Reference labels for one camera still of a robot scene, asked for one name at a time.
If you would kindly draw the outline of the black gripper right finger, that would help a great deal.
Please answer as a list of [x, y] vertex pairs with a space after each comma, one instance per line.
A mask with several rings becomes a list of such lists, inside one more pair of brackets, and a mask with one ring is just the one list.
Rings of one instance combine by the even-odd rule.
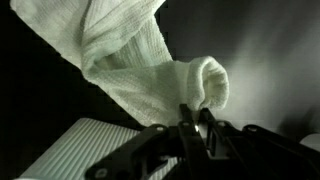
[[200, 111], [212, 180], [320, 180], [320, 153], [257, 125], [237, 130]]

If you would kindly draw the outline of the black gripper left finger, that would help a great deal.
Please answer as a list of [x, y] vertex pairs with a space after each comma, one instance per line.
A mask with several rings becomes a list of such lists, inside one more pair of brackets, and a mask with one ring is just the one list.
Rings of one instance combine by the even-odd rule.
[[154, 124], [94, 163], [85, 180], [149, 180], [170, 158], [178, 163], [163, 180], [209, 180], [206, 146], [195, 130], [191, 110], [179, 106], [182, 120], [176, 126]]

